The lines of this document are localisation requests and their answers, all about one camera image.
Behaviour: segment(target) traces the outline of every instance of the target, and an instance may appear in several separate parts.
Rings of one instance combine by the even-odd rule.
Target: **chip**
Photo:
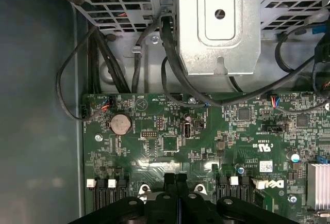
[[[308,116],[298,115],[297,116],[297,127],[308,127]]]
[[[299,169],[301,169],[301,163],[293,163],[292,169],[293,170],[299,170]]]
[[[238,110],[238,120],[249,121],[250,120],[250,109],[239,109]]]
[[[223,141],[218,141],[218,149],[219,150],[224,150],[226,147],[226,143]]]

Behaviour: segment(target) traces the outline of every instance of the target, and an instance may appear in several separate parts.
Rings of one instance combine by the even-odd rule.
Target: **capacitor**
[[[294,163],[298,163],[300,160],[300,156],[299,154],[296,154],[294,153],[292,156],[291,156],[291,161],[294,162]]]
[[[291,157],[296,154],[296,152],[294,150],[289,150],[289,152],[286,154],[286,158],[288,160],[291,160]]]
[[[242,167],[241,164],[236,164],[235,170],[238,172],[238,174],[244,174],[244,172],[245,172],[245,169],[244,169],[244,167]]]
[[[117,114],[110,120],[109,126],[116,135],[124,135],[131,130],[132,121],[125,114]]]

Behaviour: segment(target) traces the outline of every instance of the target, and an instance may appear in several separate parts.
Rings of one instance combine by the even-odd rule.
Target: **screw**
[[[95,135],[95,140],[96,140],[96,141],[102,141],[102,140],[103,140],[102,135],[101,135],[101,134],[96,134],[96,135]]]
[[[195,194],[189,194],[188,197],[191,199],[195,199],[197,196]]]
[[[196,104],[196,103],[197,103],[196,98],[191,97],[188,99],[188,104]]]
[[[157,44],[159,42],[159,38],[157,36],[151,37],[151,43],[152,44]]]
[[[228,204],[228,205],[232,205],[233,201],[231,201],[231,199],[223,199],[223,202]]]
[[[296,196],[291,196],[289,197],[289,202],[291,203],[296,203],[298,201],[297,197]]]

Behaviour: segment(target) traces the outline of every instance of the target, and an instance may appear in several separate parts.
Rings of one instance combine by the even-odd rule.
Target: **electrolytic capacitor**
[[[244,172],[245,172],[245,169],[244,169],[244,167],[242,167],[241,164],[236,164],[235,170],[238,172],[238,174],[244,174]]]

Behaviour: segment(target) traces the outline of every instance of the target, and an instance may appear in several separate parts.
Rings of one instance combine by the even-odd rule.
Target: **black cable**
[[[124,74],[100,31],[94,34],[97,46],[119,93],[130,93]]]
[[[330,99],[328,99],[327,97],[324,97],[320,90],[317,88],[316,86],[316,73],[317,73],[317,67],[318,67],[318,64],[317,62],[314,63],[314,66],[313,66],[313,71],[312,71],[312,85],[313,85],[313,90],[315,92],[315,94],[324,99],[325,101],[316,105],[316,106],[313,106],[311,108],[308,108],[308,109],[301,109],[301,110],[286,110],[286,109],[282,109],[280,107],[277,107],[276,109],[278,109],[279,111],[281,112],[284,112],[284,113],[287,113],[287,114],[303,114],[303,113],[308,113],[308,112],[311,112],[313,110],[317,110],[317,109],[320,109],[321,107],[325,106],[327,103],[330,103]]]
[[[243,90],[239,87],[239,85],[237,84],[235,78],[233,76],[229,76],[229,80],[231,82],[231,84],[233,85],[233,87],[238,91],[238,92],[243,92]]]
[[[63,99],[63,95],[62,95],[62,89],[61,89],[61,77],[62,77],[62,73],[64,71],[64,69],[66,68],[66,66],[69,64],[69,62],[71,61],[71,59],[74,57],[74,55],[83,47],[83,45],[85,44],[85,42],[87,41],[87,39],[96,31],[97,27],[94,26],[91,29],[89,29],[89,31],[86,33],[86,35],[83,37],[83,39],[78,43],[78,45],[76,46],[76,48],[72,51],[72,53],[68,56],[68,58],[63,62],[62,66],[60,67],[60,69],[58,70],[57,74],[56,74],[56,93],[57,93],[57,97],[58,100],[60,102],[60,105],[62,107],[62,109],[64,110],[64,112],[73,120],[76,121],[91,121],[93,120],[95,117],[99,116],[100,113],[102,112],[102,109],[97,110],[96,112],[94,112],[94,114],[92,114],[89,117],[86,118],[79,118],[74,116],[69,109],[67,108],[64,99]]]
[[[188,107],[188,108],[200,108],[200,107],[205,107],[205,104],[186,104],[183,103],[177,99],[175,99],[168,91],[167,89],[167,77],[166,77],[166,62],[167,62],[167,57],[164,58],[163,62],[161,63],[161,84],[163,86],[164,93],[166,97],[169,98],[173,103],[183,106],[183,107]]]
[[[154,32],[159,26],[159,20],[156,19],[150,26],[148,26],[143,33],[138,38],[136,42],[136,46],[142,46],[143,40],[152,32]],[[142,55],[136,53],[134,55],[134,74],[132,77],[132,93],[137,93],[138,91],[138,84],[139,84],[139,77],[140,77],[140,70],[141,70],[141,57]]]
[[[90,37],[91,41],[91,73],[93,79],[94,93],[100,94],[101,91],[101,82],[100,82],[100,71],[99,71],[99,61],[98,61],[98,49],[94,36]]]
[[[262,94],[265,94],[266,92],[276,89],[286,82],[290,81],[294,77],[296,77],[299,73],[301,73],[303,70],[305,70],[311,62],[314,60],[314,57],[309,58],[306,62],[304,62],[302,65],[300,65],[298,68],[296,68],[293,72],[289,73],[288,75],[284,76],[283,78],[265,86],[262,87],[261,89],[258,89],[256,91],[247,93],[245,95],[240,95],[234,98],[230,99],[224,99],[224,100],[213,100],[200,92],[198,92],[187,80],[186,76],[183,73],[183,70],[180,65],[180,58],[175,50],[174,47],[174,41],[173,41],[173,36],[171,33],[171,26],[170,26],[170,20],[169,18],[165,17],[162,19],[162,28],[161,28],[161,38],[163,40],[164,48],[171,66],[171,69],[176,76],[176,78],[179,80],[179,82],[182,84],[182,86],[187,89],[187,91],[194,96],[195,98],[211,104],[213,106],[226,106],[226,105],[232,105],[232,104],[237,104],[241,103],[244,101],[247,101],[249,99],[255,98],[257,96],[260,96]]]
[[[280,37],[276,48],[275,48],[275,60],[277,62],[277,65],[286,73],[290,73],[293,71],[293,69],[291,67],[289,67],[283,60],[282,55],[281,55],[281,48],[283,43],[287,40],[287,38],[289,37],[290,34],[295,33],[297,31],[301,31],[301,30],[306,30],[306,29],[311,29],[311,28],[315,28],[315,27],[319,27],[324,25],[323,23],[317,23],[317,24],[307,24],[305,26],[301,26],[298,27],[296,29],[293,29],[292,31],[290,31],[289,33],[283,34],[282,37]]]
[[[276,109],[283,112],[283,113],[288,113],[288,114],[303,114],[303,113],[308,113],[311,112],[313,110],[318,110],[320,108],[322,108],[323,106],[325,106],[327,103],[329,103],[330,100],[326,100],[314,107],[308,108],[308,109],[302,109],[302,110],[286,110],[286,109],[282,109],[280,107],[277,107]]]

